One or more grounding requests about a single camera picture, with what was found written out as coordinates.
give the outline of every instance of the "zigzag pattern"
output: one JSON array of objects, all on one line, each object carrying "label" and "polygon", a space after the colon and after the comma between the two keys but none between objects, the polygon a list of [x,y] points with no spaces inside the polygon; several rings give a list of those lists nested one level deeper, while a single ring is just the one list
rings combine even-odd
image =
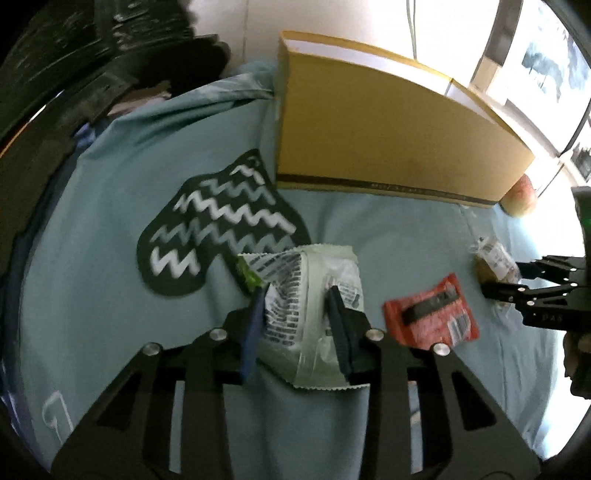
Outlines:
[{"label": "zigzag pattern", "polygon": [[171,250],[165,256],[160,258],[159,247],[155,247],[152,250],[152,254],[150,255],[150,266],[152,267],[152,272],[155,276],[160,275],[162,270],[164,270],[166,266],[169,266],[170,274],[173,278],[179,278],[186,269],[189,269],[189,272],[194,277],[197,276],[201,270],[201,265],[199,265],[199,262],[197,261],[195,250],[191,250],[185,258],[179,260],[178,251],[176,250]]},{"label": "zigzag pattern", "polygon": [[229,205],[224,205],[219,208],[214,197],[203,200],[199,190],[195,190],[188,197],[185,197],[184,194],[181,195],[176,205],[174,205],[173,210],[180,209],[182,213],[186,213],[187,208],[189,208],[189,204],[191,203],[198,212],[209,209],[209,215],[213,220],[224,217],[229,222],[237,224],[244,218],[250,226],[255,226],[258,225],[261,219],[263,219],[269,227],[273,228],[279,226],[284,232],[289,233],[290,235],[296,231],[295,225],[278,212],[271,213],[267,209],[262,209],[257,213],[252,213],[251,207],[248,204],[242,205],[236,211],[232,210]]},{"label": "zigzag pattern", "polygon": [[265,184],[265,179],[254,168],[247,167],[246,165],[238,165],[236,168],[234,168],[234,170],[231,171],[230,175],[234,175],[237,171],[242,173],[245,177],[254,177],[255,182],[257,182],[259,185]]},{"label": "zigzag pattern", "polygon": [[279,242],[277,242],[271,233],[265,235],[258,242],[251,233],[243,236],[240,241],[238,241],[232,229],[229,229],[224,232],[223,235],[220,235],[219,228],[215,223],[210,223],[206,225],[204,229],[201,229],[198,218],[191,220],[189,226],[185,226],[184,223],[179,223],[169,232],[166,230],[166,226],[163,225],[152,236],[150,243],[160,241],[167,244],[175,236],[180,238],[183,245],[187,245],[191,238],[194,239],[197,245],[200,245],[201,242],[209,236],[216,245],[226,243],[234,254],[244,252],[246,247],[251,247],[251,252],[264,252],[266,251],[265,248],[268,248],[273,253],[283,252],[283,250],[287,248],[295,247],[293,240],[289,235],[284,236]]},{"label": "zigzag pattern", "polygon": [[229,195],[232,198],[236,198],[242,192],[244,192],[251,202],[255,202],[261,196],[263,196],[265,197],[267,203],[275,205],[275,199],[273,198],[273,195],[269,193],[269,190],[267,190],[264,185],[258,187],[256,190],[253,190],[251,186],[245,181],[243,181],[240,185],[234,186],[231,181],[227,181],[226,183],[219,185],[217,179],[208,179],[203,180],[199,186],[209,187],[212,195],[219,195],[221,192],[225,192],[226,195]]}]

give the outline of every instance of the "red candy bar package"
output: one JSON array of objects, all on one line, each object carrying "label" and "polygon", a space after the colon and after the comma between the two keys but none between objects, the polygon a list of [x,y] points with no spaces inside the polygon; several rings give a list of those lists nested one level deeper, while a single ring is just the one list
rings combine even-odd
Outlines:
[{"label": "red candy bar package", "polygon": [[429,350],[476,340],[480,332],[455,274],[434,289],[384,303],[388,332],[405,346]]}]

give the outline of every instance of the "light blue fabric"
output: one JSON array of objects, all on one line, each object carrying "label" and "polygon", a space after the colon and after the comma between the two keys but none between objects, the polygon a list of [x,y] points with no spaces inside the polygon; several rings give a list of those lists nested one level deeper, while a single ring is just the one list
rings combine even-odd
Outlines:
[{"label": "light blue fabric", "polygon": [[[21,372],[46,465],[69,433],[65,412],[75,425],[143,344],[190,343],[248,302],[221,258],[201,290],[177,299],[150,292],[135,261],[141,232],[189,177],[217,172],[251,148],[274,177],[272,70],[242,72],[221,89],[197,89],[116,120],[78,162],[23,286]],[[245,99],[253,101],[232,108]],[[480,293],[470,253],[476,238],[495,234],[516,260],[534,259],[518,221],[498,208],[428,200],[281,194],[313,242],[353,246],[366,314],[376,327],[384,328],[386,300],[432,288],[455,272],[480,327],[480,339],[456,352],[528,444],[538,446],[555,336],[521,326],[515,311],[500,316]],[[294,390],[257,368],[244,387],[225,393],[236,479],[358,477],[366,389]],[[53,418],[59,435],[47,425]]]}]

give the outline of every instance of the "barcode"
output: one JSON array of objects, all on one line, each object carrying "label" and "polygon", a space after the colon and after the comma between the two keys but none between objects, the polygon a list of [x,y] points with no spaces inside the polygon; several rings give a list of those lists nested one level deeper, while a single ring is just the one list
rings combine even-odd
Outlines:
[{"label": "barcode", "polygon": [[465,313],[458,315],[447,322],[447,328],[452,336],[452,346],[456,346],[464,339],[470,328],[470,317]]}]

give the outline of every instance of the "white wall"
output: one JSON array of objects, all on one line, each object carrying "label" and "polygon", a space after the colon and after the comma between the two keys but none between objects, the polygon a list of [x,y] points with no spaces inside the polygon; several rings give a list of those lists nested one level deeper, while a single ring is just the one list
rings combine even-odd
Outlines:
[{"label": "white wall", "polygon": [[[418,60],[467,85],[498,0],[416,0]],[[232,64],[274,59],[281,30],[357,40],[412,57],[406,0],[192,0],[198,34],[219,33]]]}]

